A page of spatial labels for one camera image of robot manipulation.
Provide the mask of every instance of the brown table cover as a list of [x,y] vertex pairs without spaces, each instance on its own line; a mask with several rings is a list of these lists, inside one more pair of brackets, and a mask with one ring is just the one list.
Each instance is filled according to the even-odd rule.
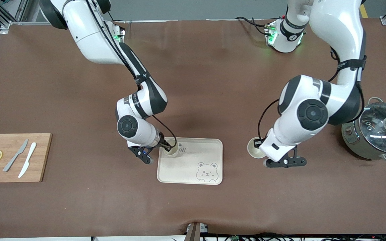
[[[365,98],[386,101],[386,26],[362,23]],[[305,167],[265,168],[247,153],[260,114],[289,79],[333,75],[330,48],[310,29],[281,54],[245,22],[125,27],[126,43],[168,96],[158,117],[177,136],[223,142],[223,182],[160,183],[157,163],[135,158],[116,130],[115,104],[136,90],[127,69],[88,61],[68,31],[14,25],[0,36],[0,133],[53,140],[43,182],[0,183],[0,238],[173,235],[191,222],[228,234],[386,233],[386,163],[354,156],[340,127],[299,145]],[[273,107],[263,135],[277,117]]]

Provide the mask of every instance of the wooden cutting board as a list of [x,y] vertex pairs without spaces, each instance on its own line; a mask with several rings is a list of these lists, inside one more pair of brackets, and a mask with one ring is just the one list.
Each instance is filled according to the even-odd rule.
[[[4,167],[26,139],[29,139],[26,149],[16,158],[10,170],[4,172]],[[51,140],[50,133],[0,134],[0,150],[3,153],[0,160],[0,182],[40,182],[43,179]],[[29,159],[29,167],[25,174],[18,178],[32,142],[36,142],[37,147]]]

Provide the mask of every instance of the black cable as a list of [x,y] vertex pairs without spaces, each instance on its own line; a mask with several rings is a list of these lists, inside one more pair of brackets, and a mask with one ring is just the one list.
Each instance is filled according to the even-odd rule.
[[365,234],[363,235],[360,235],[358,237],[355,237],[355,238],[349,238],[347,236],[344,236],[344,235],[341,235],[340,238],[337,238],[337,237],[328,237],[328,238],[324,238],[322,239],[321,241],[356,241],[358,240],[359,238],[365,236]]
[[328,82],[331,82],[332,80],[334,80],[334,78],[336,78],[338,73],[339,73],[339,70],[336,70],[336,73],[334,73],[334,75],[328,80]]
[[161,122],[155,115],[152,115],[152,116],[172,134],[172,136],[175,139],[175,144],[173,146],[170,146],[170,147],[174,148],[177,145],[177,137],[175,136],[175,134],[163,122]]
[[[340,64],[340,59],[339,59],[339,56],[337,55],[336,51],[330,47],[330,56],[332,59],[336,60],[337,61],[337,65]],[[336,72],[334,73],[334,75],[328,80],[328,82],[331,82],[332,80],[334,80],[334,78],[336,78],[337,74],[339,73],[339,70],[336,70]]]
[[283,236],[283,238],[285,237],[285,238],[288,238],[290,241],[294,241],[294,239],[288,237],[287,235],[284,235],[284,234],[281,234],[281,235]]
[[260,31],[260,29],[257,27],[256,22],[254,21],[254,18],[252,18],[251,20],[253,21],[253,24],[254,24],[254,26],[256,27],[257,31],[259,31],[261,34],[263,34],[263,35],[265,35],[265,36],[270,36],[270,35],[271,35],[270,33],[266,33],[266,32]]
[[273,237],[274,239],[278,240],[278,241],[281,241],[278,237]]
[[111,21],[114,22],[114,18],[112,18],[111,14],[110,14],[110,11],[108,11],[108,14],[110,15]]
[[[237,17],[237,18],[235,18],[235,19],[242,19],[242,20],[245,20],[247,23],[254,25],[253,22],[251,22],[250,20],[248,20],[248,19],[246,19],[246,18],[244,18],[244,17]],[[261,25],[261,24],[256,24],[256,25],[257,25],[257,26],[260,26],[260,27],[265,27],[264,25]]]
[[277,99],[277,100],[273,101],[272,103],[270,103],[270,104],[268,105],[268,107],[266,107],[266,109],[263,111],[262,116],[260,116],[259,124],[257,125],[257,132],[258,132],[258,134],[259,134],[260,140],[262,140],[262,136],[260,135],[260,123],[262,122],[263,116],[265,115],[266,111],[267,111],[273,104],[275,104],[275,103],[278,102],[278,101],[279,101],[279,99]]
[[259,31],[261,34],[266,35],[266,36],[270,36],[269,33],[262,32],[262,31],[259,29],[259,27],[265,27],[265,26],[262,25],[262,24],[257,24],[257,23],[254,21],[254,18],[252,18],[251,21],[248,20],[248,19],[246,19],[246,18],[244,18],[244,17],[237,17],[236,19],[242,19],[242,20],[245,20],[247,23],[254,25],[254,26],[256,27],[257,31]]

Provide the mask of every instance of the black joint cap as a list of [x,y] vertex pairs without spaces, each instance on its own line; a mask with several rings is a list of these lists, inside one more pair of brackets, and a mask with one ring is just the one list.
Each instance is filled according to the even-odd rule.
[[118,120],[117,130],[120,135],[126,138],[131,138],[136,135],[136,130],[138,130],[138,122],[133,116],[125,115]]
[[40,8],[49,23],[58,29],[68,29],[66,21],[50,0],[40,0]]
[[297,108],[297,119],[306,130],[316,130],[326,124],[328,111],[317,99],[307,99]]
[[110,0],[96,0],[102,13],[107,13],[111,9]]

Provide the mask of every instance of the tray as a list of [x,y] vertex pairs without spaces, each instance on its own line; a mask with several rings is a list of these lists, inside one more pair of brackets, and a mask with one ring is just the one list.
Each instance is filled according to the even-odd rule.
[[163,183],[219,185],[222,181],[222,142],[219,139],[177,138],[179,153],[168,157],[159,149],[157,179]]

